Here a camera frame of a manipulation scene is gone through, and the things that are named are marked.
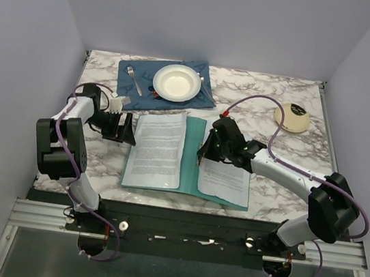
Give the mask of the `teal paper folder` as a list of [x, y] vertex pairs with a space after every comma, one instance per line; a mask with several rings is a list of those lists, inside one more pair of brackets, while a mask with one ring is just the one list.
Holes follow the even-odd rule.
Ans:
[[197, 164], [197, 151], [202, 146], [204, 139], [208, 136], [209, 129], [211, 128], [211, 123], [207, 120], [200, 119], [198, 117], [186, 117], [186, 136], [184, 141], [183, 156], [180, 165], [180, 184], [176, 189], [154, 189], [146, 188], [150, 190], [159, 191], [169, 191], [169, 192], [179, 192], [182, 194], [188, 194], [197, 196], [199, 198], [207, 199], [214, 203], [225, 205], [225, 202], [221, 199], [215, 198], [213, 196], [208, 196], [206, 194], [200, 193], [198, 190], [198, 176], [199, 176], [199, 166]]

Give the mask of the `single printed paper sheet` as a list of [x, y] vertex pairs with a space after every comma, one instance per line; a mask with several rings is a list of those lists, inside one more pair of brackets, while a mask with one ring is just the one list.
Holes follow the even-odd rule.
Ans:
[[121, 185], [176, 189], [186, 136], [186, 114], [142, 115], [138, 119]]

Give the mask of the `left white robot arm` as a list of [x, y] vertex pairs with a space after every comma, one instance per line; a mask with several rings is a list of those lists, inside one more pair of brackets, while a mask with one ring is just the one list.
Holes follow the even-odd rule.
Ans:
[[[85, 83], [72, 91], [66, 105], [56, 115], [36, 122], [36, 158], [40, 173], [61, 184], [70, 197], [74, 213], [83, 214], [82, 223], [90, 232], [99, 232], [111, 223], [106, 220], [100, 195], [87, 175], [87, 147], [83, 131], [90, 125], [105, 140], [135, 146], [132, 113], [123, 113], [129, 99], [118, 96], [106, 85]], [[108, 108], [101, 107], [104, 89], [111, 91]]]

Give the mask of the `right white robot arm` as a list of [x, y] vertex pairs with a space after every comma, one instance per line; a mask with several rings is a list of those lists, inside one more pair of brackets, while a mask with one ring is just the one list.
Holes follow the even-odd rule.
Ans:
[[268, 145], [246, 140], [230, 117], [221, 117], [211, 124], [197, 155], [200, 160], [230, 164], [264, 176], [305, 201], [308, 206], [305, 216], [284, 220], [265, 238], [266, 247], [274, 256], [281, 256], [307, 240], [333, 244], [360, 215], [344, 176], [338, 173], [323, 176], [281, 160]]

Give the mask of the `printed paper sheets stack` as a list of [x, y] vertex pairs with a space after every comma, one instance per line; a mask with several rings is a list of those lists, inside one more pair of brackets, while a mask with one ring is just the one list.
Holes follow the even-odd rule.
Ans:
[[244, 211], [248, 209], [250, 174], [244, 169], [203, 159], [198, 172], [197, 187], [200, 193], [221, 199], [225, 205]]

